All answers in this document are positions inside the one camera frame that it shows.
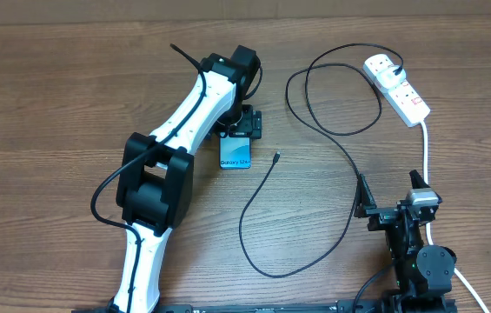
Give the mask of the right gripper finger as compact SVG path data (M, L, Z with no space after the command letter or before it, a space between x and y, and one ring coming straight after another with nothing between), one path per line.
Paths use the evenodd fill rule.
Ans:
M417 170L411 170L409 176L413 189L427 189L429 187Z
M363 174L357 176L354 216L364 218L373 216L377 209L375 199Z

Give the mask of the Samsung Galaxy smartphone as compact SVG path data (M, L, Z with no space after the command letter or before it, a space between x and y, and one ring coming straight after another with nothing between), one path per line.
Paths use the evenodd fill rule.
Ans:
M223 170L249 169L251 166L250 139L225 137L220 139L220 167Z

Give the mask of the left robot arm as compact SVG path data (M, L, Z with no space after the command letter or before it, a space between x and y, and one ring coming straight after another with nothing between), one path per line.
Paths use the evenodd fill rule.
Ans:
M242 45L231 57L193 60L195 86L171 117L148 135L132 134L123 152L116 204L127 234L123 277L109 312L151 312L160 298L159 276L173 229L192 197L195 154L211 134L221 145L250 155L262 136L262 114L246 103L261 79L261 60Z

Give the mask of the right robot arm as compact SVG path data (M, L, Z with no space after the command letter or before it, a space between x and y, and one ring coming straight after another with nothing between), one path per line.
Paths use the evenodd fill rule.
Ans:
M445 295L452 289L456 254L448 247L425 244L420 227L435 220L441 197L424 182L417 170L409 172L412 189L394 207L379 208L364 175L357 176L354 216L367 218L369 231L383 231L391 264L370 277L360 288L352 310L363 312L456 312ZM360 304L367 287L389 270L397 288L371 303Z

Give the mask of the white charger plug adapter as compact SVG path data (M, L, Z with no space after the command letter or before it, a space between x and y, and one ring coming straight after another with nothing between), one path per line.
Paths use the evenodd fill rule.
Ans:
M391 90L401 84L407 77L404 69L389 67L376 76L377 82L385 90Z

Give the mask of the white power strip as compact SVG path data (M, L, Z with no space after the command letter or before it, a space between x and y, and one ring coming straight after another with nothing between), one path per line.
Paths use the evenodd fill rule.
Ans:
M407 78L391 90L383 89L377 82L376 76L389 67L400 68L386 54L374 55L363 64L365 73L384 95L401 120L408 127L414 127L425 120L430 113L430 108L408 82Z

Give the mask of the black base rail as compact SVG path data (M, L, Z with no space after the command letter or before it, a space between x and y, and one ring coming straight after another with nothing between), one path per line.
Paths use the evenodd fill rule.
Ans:
M339 300L335 303L325 304L290 304L290 305L230 305L230 306L207 306L193 307L189 304L158 305L152 312L155 313L350 313L353 312L353 300ZM382 304L380 300L360 300L355 312L380 313L380 312L446 312L455 313L458 309L455 300L447 300L445 309L416 309L415 306L405 306L403 311L394 310L394 306ZM113 304L107 307L72 310L77 313L107 313L121 312Z

